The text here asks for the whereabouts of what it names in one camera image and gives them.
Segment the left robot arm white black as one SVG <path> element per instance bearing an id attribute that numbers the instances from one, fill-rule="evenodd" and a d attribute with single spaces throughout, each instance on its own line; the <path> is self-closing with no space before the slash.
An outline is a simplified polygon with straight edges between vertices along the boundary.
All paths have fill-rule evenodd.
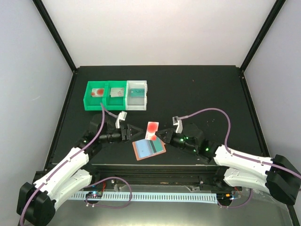
<path id="1" fill-rule="evenodd" d="M 90 161 L 103 144 L 127 142 L 142 133 L 143 129 L 131 124 L 116 126 L 104 113 L 94 115 L 83 137 L 50 172 L 21 186 L 16 208 L 19 224 L 23 226 L 28 221 L 34 226 L 46 226 L 73 194 L 100 185 L 100 172 Z"/>

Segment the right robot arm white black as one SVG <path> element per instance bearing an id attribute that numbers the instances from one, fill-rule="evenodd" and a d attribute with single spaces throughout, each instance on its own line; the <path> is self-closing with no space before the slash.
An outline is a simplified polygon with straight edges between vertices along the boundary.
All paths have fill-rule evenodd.
<path id="1" fill-rule="evenodd" d="M 191 123 L 181 132 L 175 129 L 157 131 L 156 136 L 165 144 L 183 149 L 206 162 L 227 167 L 225 173 L 214 177 L 220 190 L 247 187 L 271 195 L 277 201 L 294 205 L 301 188 L 301 175 L 291 162 L 277 154 L 274 158 L 255 156 L 206 139 L 202 130 Z"/>

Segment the brown leather card holder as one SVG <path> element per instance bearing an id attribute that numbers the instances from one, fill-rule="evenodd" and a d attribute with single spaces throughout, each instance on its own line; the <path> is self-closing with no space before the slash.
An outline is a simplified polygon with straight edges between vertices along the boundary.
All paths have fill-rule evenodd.
<path id="1" fill-rule="evenodd" d="M 147 159 L 166 152 L 165 143 L 158 137 L 155 140 L 141 139 L 132 143 L 136 159 Z"/>

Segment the red circles credit card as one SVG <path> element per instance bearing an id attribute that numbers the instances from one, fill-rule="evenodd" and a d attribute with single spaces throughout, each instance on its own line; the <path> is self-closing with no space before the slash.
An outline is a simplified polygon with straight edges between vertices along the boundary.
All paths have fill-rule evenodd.
<path id="1" fill-rule="evenodd" d="M 158 122 L 154 122 L 154 121 L 149 121 L 148 125 L 147 125 L 147 130 L 146 130 L 146 135 L 145 135 L 145 139 L 146 140 L 156 140 L 157 136 L 156 136 L 156 132 L 158 131 L 158 126 L 159 123 Z"/>

